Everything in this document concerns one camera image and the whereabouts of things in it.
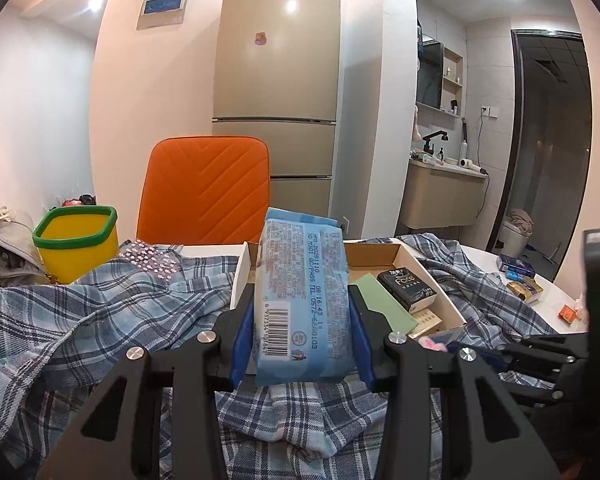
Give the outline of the white pink plush toy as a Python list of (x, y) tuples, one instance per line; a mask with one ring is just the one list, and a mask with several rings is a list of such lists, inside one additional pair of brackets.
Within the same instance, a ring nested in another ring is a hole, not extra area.
[(430, 351), (445, 352), (445, 353), (455, 352), (456, 351), (456, 349), (455, 349), (454, 346), (448, 347), (443, 342), (435, 341), (435, 340), (433, 340), (432, 338), (430, 338), (428, 336), (422, 336), (422, 337), (420, 337), (417, 342), (419, 343), (419, 345), (422, 348), (424, 348), (426, 350), (430, 350)]

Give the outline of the dark blue box on table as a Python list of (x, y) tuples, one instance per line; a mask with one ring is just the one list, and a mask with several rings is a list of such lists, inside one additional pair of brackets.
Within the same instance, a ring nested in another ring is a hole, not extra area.
[(498, 265), (498, 270), (506, 275), (515, 274), (517, 276), (524, 276), (525, 278), (535, 278), (535, 270), (527, 261), (522, 261), (508, 255), (498, 255), (496, 257), (496, 264)]

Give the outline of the gold blue pack on table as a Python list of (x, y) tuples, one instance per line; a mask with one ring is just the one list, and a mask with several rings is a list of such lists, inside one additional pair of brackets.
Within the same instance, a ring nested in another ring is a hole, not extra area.
[(525, 304), (533, 304), (540, 298), (544, 289), (532, 278), (525, 276), (521, 281), (510, 281), (506, 288)]

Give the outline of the yellow bin green rim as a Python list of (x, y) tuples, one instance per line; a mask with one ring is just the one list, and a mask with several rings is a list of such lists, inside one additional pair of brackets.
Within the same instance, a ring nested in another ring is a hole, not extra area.
[(110, 206), (51, 210), (32, 235), (47, 275), (70, 284), (114, 258), (119, 251), (117, 220), (117, 211)]

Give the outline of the red gold cigarette pack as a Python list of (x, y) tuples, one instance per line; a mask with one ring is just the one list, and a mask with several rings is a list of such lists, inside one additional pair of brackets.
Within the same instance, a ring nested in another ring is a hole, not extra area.
[(433, 333), (442, 323), (442, 318), (439, 318), (428, 308), (413, 313), (412, 318), (414, 318), (416, 322), (415, 327), (408, 333), (408, 336), (412, 339), (417, 339)]

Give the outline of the bathroom mirror cabinet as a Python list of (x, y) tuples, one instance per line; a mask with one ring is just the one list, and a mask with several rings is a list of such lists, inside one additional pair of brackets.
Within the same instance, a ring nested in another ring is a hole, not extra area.
[(464, 58), (427, 35), (418, 44), (416, 103), (438, 112), (462, 114)]

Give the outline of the small orange box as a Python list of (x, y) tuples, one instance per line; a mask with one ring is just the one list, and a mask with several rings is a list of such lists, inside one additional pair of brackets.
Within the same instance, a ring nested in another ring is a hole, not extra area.
[(558, 318), (571, 325), (579, 318), (579, 310), (574, 307), (563, 306), (558, 313)]

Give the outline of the light blue wipes pack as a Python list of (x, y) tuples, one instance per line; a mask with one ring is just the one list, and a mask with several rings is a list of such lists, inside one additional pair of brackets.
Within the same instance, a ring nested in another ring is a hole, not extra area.
[(254, 283), (256, 382), (339, 382), (354, 369), (349, 268), (335, 220), (268, 208)]

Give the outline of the blue plaid shirt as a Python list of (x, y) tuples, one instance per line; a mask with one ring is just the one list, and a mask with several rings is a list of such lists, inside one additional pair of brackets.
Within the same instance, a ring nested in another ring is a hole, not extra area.
[[(0, 479), (30, 479), (92, 389), (131, 347), (170, 350), (208, 330), (230, 304), (237, 261), (157, 255), (132, 246), (69, 286), (0, 287)], [(354, 374), (350, 354), (318, 384), (242, 387), (216, 398), (233, 479), (368, 479), (387, 404)]]

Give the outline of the bathroom vanity cabinet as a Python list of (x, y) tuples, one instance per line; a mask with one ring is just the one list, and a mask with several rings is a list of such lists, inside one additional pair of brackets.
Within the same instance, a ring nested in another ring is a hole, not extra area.
[(472, 226), (486, 196), (488, 177), (457, 166), (411, 160), (399, 221), (411, 230)]

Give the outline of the white trash bin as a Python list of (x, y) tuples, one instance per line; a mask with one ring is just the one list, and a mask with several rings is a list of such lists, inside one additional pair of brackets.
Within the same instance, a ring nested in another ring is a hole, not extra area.
[(533, 221), (528, 212), (513, 208), (502, 222), (498, 242), (502, 245), (500, 254), (518, 258), (528, 244), (533, 232)]

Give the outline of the green paper card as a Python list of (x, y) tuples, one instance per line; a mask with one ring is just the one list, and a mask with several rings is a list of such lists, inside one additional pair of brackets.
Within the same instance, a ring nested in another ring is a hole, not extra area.
[(407, 335), (418, 325), (398, 300), (372, 274), (364, 274), (354, 282), (368, 310), (381, 314), (393, 332)]

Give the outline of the beige three-door refrigerator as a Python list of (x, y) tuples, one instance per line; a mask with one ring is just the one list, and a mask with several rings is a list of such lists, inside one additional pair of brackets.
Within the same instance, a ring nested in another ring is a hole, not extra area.
[(328, 213), (340, 0), (223, 0), (212, 131), (268, 147), (271, 204)]

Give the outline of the open cardboard box tray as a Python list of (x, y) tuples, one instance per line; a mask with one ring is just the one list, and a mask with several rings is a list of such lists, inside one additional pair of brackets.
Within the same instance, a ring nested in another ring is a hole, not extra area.
[(376, 278), (402, 309), (419, 322), (410, 333), (412, 338), (426, 335), (449, 342), (460, 336), (466, 325), (464, 316), (415, 258), (413, 248), (393, 238), (385, 243), (347, 242), (344, 249), (349, 282), (362, 283), (364, 292), (368, 292), (370, 280)]

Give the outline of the red plastic bag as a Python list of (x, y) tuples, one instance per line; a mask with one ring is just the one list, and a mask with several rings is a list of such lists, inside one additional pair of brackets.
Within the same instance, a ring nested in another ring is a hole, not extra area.
[(77, 198), (69, 198), (68, 200), (64, 200), (62, 202), (62, 206), (64, 207), (73, 207), (73, 206), (95, 206), (96, 198), (90, 194), (83, 194)]

